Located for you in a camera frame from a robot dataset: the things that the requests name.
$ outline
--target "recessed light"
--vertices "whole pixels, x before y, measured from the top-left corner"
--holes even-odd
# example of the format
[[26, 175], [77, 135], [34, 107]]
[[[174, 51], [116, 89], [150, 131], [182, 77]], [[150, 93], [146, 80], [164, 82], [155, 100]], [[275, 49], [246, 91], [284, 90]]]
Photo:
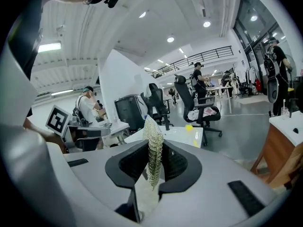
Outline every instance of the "recessed light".
[[258, 16], [252, 16], [252, 17], [250, 18], [251, 21], [256, 21], [257, 19], [258, 19]]
[[204, 26], [205, 28], [209, 27], [209, 26], [210, 26], [210, 22], [209, 22], [209, 21], [206, 21], [206, 22], [203, 24], [203, 26]]
[[61, 43], [42, 44], [39, 46], [38, 52], [54, 51], [61, 49]]
[[168, 43], [171, 43], [171, 42], [173, 42], [174, 40], [175, 40], [174, 37], [170, 37], [170, 38], [167, 39], [167, 42], [168, 42]]
[[145, 15], [146, 15], [146, 12], [142, 13], [142, 14], [139, 16], [139, 18], [143, 18], [143, 17], [145, 17]]
[[73, 90], [66, 90], [66, 91], [62, 91], [62, 92], [57, 92], [57, 93], [52, 93], [52, 96], [55, 96], [55, 95], [59, 95], [59, 94], [62, 94], [62, 93], [70, 93], [72, 92]]

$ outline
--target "gold sequined object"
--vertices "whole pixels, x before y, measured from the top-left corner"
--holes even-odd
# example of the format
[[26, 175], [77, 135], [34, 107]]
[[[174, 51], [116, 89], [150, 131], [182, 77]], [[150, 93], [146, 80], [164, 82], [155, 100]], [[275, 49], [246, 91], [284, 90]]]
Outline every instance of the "gold sequined object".
[[145, 120], [143, 139], [148, 140], [149, 162], [147, 176], [152, 189], [157, 185], [161, 171], [163, 134], [158, 124], [148, 115]]

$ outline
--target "white t-shirt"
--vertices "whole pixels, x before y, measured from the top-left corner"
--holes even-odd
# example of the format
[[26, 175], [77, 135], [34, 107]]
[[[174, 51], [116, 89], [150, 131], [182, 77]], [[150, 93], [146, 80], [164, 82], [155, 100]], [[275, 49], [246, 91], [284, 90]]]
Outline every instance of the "white t-shirt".
[[94, 117], [93, 113], [91, 112], [92, 109], [95, 106], [95, 103], [92, 102], [88, 97], [86, 96], [79, 96], [76, 101], [76, 106], [78, 107], [79, 99], [80, 105], [79, 110], [81, 111], [83, 117], [85, 120], [87, 120], [89, 123], [91, 123], [90, 127], [99, 127], [99, 123], [97, 122], [96, 118]]

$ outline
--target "railing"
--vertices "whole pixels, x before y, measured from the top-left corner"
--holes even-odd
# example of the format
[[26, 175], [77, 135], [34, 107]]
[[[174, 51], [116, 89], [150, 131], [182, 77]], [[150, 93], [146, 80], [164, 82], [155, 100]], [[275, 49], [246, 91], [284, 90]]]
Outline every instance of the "railing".
[[158, 77], [161, 77], [172, 71], [177, 71], [182, 68], [193, 66], [192, 63], [196, 63], [196, 62], [202, 63], [205, 61], [209, 61], [209, 60], [213, 60], [213, 59], [217, 59], [217, 58], [221, 58], [221, 57], [226, 57], [226, 56], [231, 56], [231, 55], [233, 55], [231, 46], [226, 46], [226, 47], [221, 47], [221, 48], [217, 48], [217, 49], [210, 50], [210, 51], [205, 51], [205, 52], [202, 52], [202, 53], [199, 53], [196, 55], [189, 56], [186, 59], [181, 59], [179, 61], [176, 61], [176, 62], [170, 64], [169, 66], [162, 67], [162, 68], [158, 69], [157, 72], [154, 72], [152, 74], [152, 76], [154, 78], [158, 78]]

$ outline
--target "round ceiling light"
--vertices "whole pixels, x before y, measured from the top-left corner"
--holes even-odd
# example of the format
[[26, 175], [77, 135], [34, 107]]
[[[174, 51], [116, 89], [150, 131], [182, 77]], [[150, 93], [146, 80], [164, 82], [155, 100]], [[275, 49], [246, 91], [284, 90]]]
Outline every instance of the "round ceiling light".
[[209, 26], [210, 26], [210, 22], [209, 22], [209, 21], [206, 21], [206, 22], [203, 24], [203, 26], [204, 26], [205, 28], [209, 27]]
[[139, 18], [145, 17], [145, 15], [146, 15], [146, 12], [142, 13], [142, 14], [139, 16]]
[[250, 18], [251, 21], [256, 21], [257, 19], [258, 19], [258, 16], [252, 16], [252, 17]]
[[168, 43], [171, 43], [171, 42], [173, 42], [174, 40], [175, 40], [174, 37], [170, 37], [170, 38], [167, 39], [167, 42], [168, 42]]

